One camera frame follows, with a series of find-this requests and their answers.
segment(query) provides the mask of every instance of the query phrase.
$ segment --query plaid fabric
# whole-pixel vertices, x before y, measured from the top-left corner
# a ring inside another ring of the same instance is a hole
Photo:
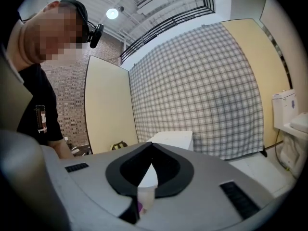
[[[221,24],[179,35],[129,73],[139,142],[191,130],[194,150],[222,159],[263,149],[263,111],[253,71]]]

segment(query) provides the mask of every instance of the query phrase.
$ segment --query gray machine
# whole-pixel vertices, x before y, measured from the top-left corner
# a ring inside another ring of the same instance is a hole
[[[0,132],[0,167],[13,190],[57,230],[254,230],[283,198],[219,158],[138,143],[60,160],[23,134]],[[137,186],[152,163],[152,208],[139,218]]]

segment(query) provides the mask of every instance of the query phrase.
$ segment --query beige partition wall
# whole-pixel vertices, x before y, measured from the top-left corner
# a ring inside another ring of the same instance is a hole
[[[32,94],[23,79],[3,58],[0,59],[0,129],[17,131]]]
[[[264,146],[275,144],[272,95],[290,88],[284,66],[273,44],[252,19],[222,22],[242,48],[254,72],[262,100]]]
[[[299,113],[308,111],[308,57],[296,28],[277,0],[266,0],[260,20],[283,53],[296,91]]]
[[[85,114],[94,154],[120,141],[138,143],[128,71],[91,56],[86,77]]]

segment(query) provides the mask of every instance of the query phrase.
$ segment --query man's hand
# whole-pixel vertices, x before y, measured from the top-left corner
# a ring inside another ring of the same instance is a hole
[[[48,146],[52,147],[56,151],[60,159],[74,158],[64,139],[59,141],[48,141]]]

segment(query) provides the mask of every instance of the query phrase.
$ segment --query black cap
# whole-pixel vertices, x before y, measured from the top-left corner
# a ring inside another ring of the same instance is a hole
[[[85,43],[90,33],[88,26],[88,12],[86,10],[86,7],[77,0],[61,0],[60,2],[70,3],[76,7],[77,12],[82,19],[82,42]]]

